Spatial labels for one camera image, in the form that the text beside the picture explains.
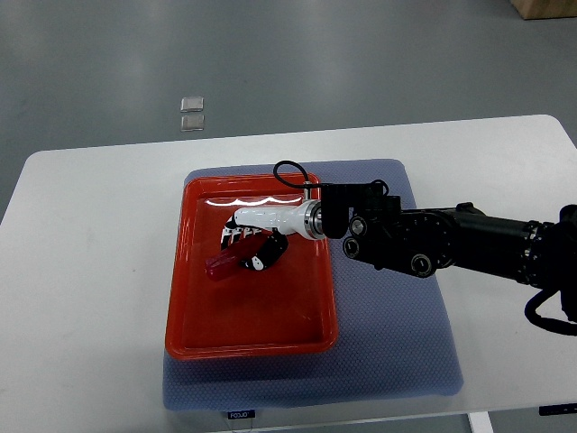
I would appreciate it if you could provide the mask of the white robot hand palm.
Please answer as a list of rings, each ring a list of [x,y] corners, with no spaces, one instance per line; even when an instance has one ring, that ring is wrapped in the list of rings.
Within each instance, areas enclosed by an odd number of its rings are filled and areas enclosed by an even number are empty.
[[[277,230],[281,235],[299,234],[305,239],[315,239],[315,210],[314,200],[305,200],[298,206],[241,207],[234,211],[232,221],[237,226]]]

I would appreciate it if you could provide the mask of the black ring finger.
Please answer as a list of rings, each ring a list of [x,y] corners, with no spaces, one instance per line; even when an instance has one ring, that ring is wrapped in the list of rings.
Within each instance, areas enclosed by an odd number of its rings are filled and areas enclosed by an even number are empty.
[[[238,241],[240,238],[240,228],[228,228],[227,229],[227,245],[232,245]]]

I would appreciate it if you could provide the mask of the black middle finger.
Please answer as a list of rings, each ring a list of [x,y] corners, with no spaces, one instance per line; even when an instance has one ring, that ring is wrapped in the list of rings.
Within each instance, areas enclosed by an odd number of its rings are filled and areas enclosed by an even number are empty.
[[[239,241],[248,239],[253,236],[253,229],[251,227],[244,227],[240,233]]]

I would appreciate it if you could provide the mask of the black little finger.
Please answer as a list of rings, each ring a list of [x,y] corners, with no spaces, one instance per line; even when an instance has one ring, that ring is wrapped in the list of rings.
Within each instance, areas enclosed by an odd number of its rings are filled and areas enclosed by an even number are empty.
[[[226,249],[231,242],[233,241],[234,237],[234,220],[229,218],[226,223],[224,224],[221,239],[220,239],[220,249]]]

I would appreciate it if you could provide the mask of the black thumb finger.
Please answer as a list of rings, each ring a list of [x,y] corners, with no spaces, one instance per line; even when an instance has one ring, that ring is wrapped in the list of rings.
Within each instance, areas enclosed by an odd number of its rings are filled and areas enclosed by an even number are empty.
[[[242,258],[240,265],[252,271],[264,271],[270,268],[288,249],[288,238],[281,233],[273,235],[265,240],[255,235],[247,239],[249,255]]]

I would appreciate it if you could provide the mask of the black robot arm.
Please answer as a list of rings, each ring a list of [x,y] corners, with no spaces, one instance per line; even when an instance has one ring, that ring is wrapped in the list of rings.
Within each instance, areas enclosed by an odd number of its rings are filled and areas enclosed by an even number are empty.
[[[576,281],[576,207],[563,207],[556,223],[487,216],[472,203],[403,209],[382,180],[368,184],[321,184],[320,197],[298,207],[245,207],[225,223],[221,248],[242,243],[251,231],[269,231],[254,255],[241,253],[255,271],[274,264],[289,235],[340,239],[350,259],[418,278],[457,266],[560,290]]]

